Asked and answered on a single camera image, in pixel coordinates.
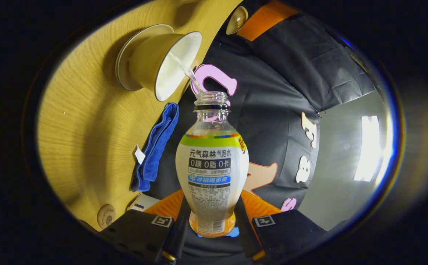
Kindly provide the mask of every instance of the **plastic bottle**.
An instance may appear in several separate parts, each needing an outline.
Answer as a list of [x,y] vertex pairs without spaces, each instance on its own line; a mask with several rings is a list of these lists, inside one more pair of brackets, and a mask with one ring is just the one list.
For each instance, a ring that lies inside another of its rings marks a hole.
[[215,238],[234,228],[235,204],[248,174],[248,150],[227,121],[227,94],[204,92],[196,98],[197,121],[177,148],[176,171],[191,207],[191,228]]

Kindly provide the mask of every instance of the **wooden coaster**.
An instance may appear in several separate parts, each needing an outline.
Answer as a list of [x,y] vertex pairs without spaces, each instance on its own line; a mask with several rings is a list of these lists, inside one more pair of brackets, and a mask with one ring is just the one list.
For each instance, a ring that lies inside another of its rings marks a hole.
[[116,220],[116,209],[110,204],[106,204],[98,212],[98,225],[101,228],[108,227]]

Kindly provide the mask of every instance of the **wooden table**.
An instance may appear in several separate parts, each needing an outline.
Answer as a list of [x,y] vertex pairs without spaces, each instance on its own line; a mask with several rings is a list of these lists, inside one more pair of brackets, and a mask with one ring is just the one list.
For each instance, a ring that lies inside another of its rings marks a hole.
[[38,114],[38,149],[51,186],[76,218],[101,230],[101,206],[113,205],[117,218],[125,212],[137,195],[129,189],[135,147],[144,145],[165,104],[178,102],[187,84],[185,78],[165,102],[145,88],[126,91],[114,73],[123,44],[155,24],[171,25],[175,33],[199,31],[202,44],[192,67],[197,66],[240,2],[152,1],[103,25],[57,67]]

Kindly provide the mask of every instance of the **bottle label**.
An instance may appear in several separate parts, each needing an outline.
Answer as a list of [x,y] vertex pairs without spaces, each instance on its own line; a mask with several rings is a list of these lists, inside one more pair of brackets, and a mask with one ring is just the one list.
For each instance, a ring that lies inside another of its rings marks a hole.
[[197,230],[204,234],[224,232],[227,209],[236,202],[233,197],[242,191],[248,171],[248,151],[242,137],[186,134],[178,146],[177,163],[180,184],[187,184],[190,191],[187,199],[196,213]]

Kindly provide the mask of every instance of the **orange liquid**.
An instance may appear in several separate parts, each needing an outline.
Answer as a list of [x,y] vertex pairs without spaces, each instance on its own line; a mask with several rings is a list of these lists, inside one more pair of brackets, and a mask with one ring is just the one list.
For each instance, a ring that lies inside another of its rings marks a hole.
[[235,226],[235,213],[233,213],[229,218],[225,220],[225,226],[224,226],[224,232],[217,233],[217,234],[205,234],[200,231],[197,231],[197,219],[196,215],[191,212],[191,215],[189,216],[189,224],[191,225],[192,230],[196,232],[198,235],[205,237],[205,238],[216,238],[228,235]]

